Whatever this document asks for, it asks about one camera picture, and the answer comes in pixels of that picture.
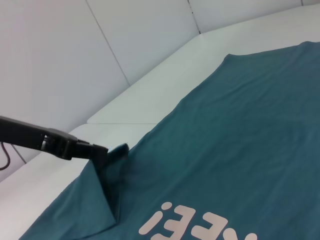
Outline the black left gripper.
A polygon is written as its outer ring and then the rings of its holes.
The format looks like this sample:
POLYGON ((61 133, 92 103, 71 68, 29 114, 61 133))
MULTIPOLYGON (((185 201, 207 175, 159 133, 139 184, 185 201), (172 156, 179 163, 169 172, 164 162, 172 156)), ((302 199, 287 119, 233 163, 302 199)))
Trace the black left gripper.
POLYGON ((64 160, 87 159, 96 167, 108 163, 109 149, 104 146, 78 141, 68 133, 4 116, 0 116, 0 142, 46 152, 64 160))

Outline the teal blue printed t-shirt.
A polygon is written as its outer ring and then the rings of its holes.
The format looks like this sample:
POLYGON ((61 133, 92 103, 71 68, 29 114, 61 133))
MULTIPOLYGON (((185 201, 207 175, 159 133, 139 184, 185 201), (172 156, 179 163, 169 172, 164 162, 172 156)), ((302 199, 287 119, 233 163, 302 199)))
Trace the teal blue printed t-shirt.
POLYGON ((227 55, 20 240, 320 240, 320 42, 227 55))

